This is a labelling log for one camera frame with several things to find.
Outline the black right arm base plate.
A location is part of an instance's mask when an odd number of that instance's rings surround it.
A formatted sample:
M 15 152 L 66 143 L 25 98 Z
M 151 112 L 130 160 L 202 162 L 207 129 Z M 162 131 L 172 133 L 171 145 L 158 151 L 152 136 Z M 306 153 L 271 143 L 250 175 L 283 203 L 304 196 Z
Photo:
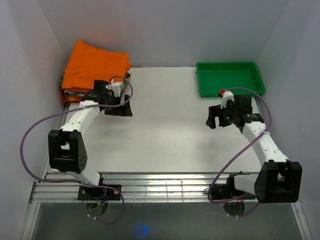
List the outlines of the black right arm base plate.
M 212 200 L 226 200 L 243 196 L 245 200 L 254 200 L 256 197 L 253 194 L 246 193 L 241 190 L 230 190 L 227 184 L 215 184 L 210 192 Z

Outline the orange trousers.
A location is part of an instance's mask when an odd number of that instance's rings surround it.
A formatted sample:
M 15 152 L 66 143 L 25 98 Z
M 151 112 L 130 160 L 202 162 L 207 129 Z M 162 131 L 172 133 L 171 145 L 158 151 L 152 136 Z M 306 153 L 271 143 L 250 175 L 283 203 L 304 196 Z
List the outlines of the orange trousers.
M 67 63 L 61 88 L 88 92 L 95 80 L 110 81 L 113 76 L 124 76 L 130 68 L 128 53 L 106 51 L 79 40 Z

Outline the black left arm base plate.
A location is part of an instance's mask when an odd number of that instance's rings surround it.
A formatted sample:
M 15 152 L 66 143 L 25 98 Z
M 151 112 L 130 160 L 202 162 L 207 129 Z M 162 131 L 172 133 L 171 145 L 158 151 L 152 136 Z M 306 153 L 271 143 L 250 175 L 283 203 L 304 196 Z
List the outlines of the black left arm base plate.
M 77 195 L 77 200 L 79 201 L 119 201 L 120 199 L 120 194 L 116 190 L 82 185 L 79 187 Z

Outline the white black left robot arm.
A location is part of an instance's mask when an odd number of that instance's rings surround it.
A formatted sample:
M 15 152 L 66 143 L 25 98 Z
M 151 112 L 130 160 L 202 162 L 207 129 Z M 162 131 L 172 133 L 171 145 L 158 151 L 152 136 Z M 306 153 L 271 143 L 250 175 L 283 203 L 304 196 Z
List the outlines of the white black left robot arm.
M 125 89 L 129 80 L 95 80 L 93 89 L 82 93 L 79 110 L 58 130 L 48 134 L 49 165 L 62 173 L 68 173 L 85 186 L 80 190 L 90 200 L 102 200 L 108 190 L 103 177 L 88 164 L 88 155 L 83 140 L 84 133 L 100 114 L 132 117 L 130 107 L 132 95 Z

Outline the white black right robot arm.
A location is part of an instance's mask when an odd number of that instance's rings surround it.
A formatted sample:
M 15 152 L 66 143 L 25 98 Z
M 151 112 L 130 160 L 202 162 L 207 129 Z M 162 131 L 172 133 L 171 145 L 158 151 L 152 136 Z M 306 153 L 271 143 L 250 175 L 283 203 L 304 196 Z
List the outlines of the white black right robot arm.
M 263 117 L 253 112 L 252 98 L 248 94 L 231 91 L 219 93 L 219 105 L 208 109 L 206 125 L 216 128 L 235 125 L 248 140 L 260 164 L 259 173 L 230 174 L 226 184 L 213 182 L 208 189 L 210 201 L 233 201 L 253 196 L 259 203 L 295 203 L 298 201 L 303 168 L 290 161 L 270 136 Z

